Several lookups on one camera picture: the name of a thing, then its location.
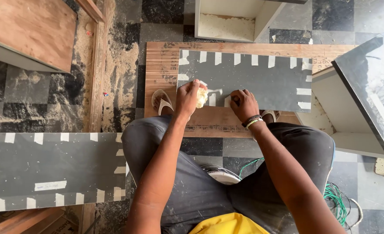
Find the foot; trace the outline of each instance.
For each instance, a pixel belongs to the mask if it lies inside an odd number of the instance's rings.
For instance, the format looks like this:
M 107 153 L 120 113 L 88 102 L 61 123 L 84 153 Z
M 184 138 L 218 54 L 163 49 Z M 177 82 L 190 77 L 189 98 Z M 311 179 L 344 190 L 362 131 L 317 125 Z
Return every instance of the foot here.
M 278 120 L 278 118 L 280 117 L 280 112 L 281 111 L 277 111 L 275 110 L 274 111 L 274 114 L 276 115 L 276 121 Z M 269 124 L 269 123 L 273 123 L 274 119 L 273 119 L 273 116 L 271 114 L 266 114 L 263 116 L 263 121 L 266 123 L 266 124 Z
M 166 98 L 166 95 L 162 94 L 160 97 L 156 97 L 155 101 L 153 102 L 153 109 L 158 113 L 159 112 L 159 107 L 160 107 L 160 100 L 163 99 L 166 102 L 169 102 L 169 99 Z M 162 115 L 164 114 L 170 114 L 173 115 L 173 110 L 170 109 L 168 106 L 164 106 L 162 108 Z

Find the checkered floor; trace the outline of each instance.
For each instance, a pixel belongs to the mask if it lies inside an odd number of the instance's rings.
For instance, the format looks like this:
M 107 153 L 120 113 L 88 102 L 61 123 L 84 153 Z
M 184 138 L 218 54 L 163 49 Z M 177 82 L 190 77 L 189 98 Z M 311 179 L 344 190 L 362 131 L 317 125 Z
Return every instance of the checkered floor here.
M 75 11 L 73 0 L 64 0 Z M 144 116 L 145 48 L 149 41 L 208 42 L 194 38 L 194 0 L 116 0 L 110 40 L 121 50 L 138 44 L 136 80 L 122 79 L 131 101 L 114 106 L 111 128 L 120 132 L 127 123 Z M 259 43 L 359 45 L 384 32 L 384 0 L 309 0 L 304 5 L 286 4 Z M 32 72 L 0 62 L 0 132 L 80 132 L 83 129 L 85 77 L 73 66 L 72 74 Z M 182 150 L 199 164 L 214 163 L 238 173 L 261 157 L 250 139 L 187 138 Z M 243 177 L 261 164 L 246 167 Z M 352 233 L 384 233 L 384 177 L 374 171 L 375 158 L 339 152 L 329 180 L 356 199 L 364 219 Z M 123 210 L 128 203 L 123 203 Z M 353 209 L 348 223 L 357 219 Z

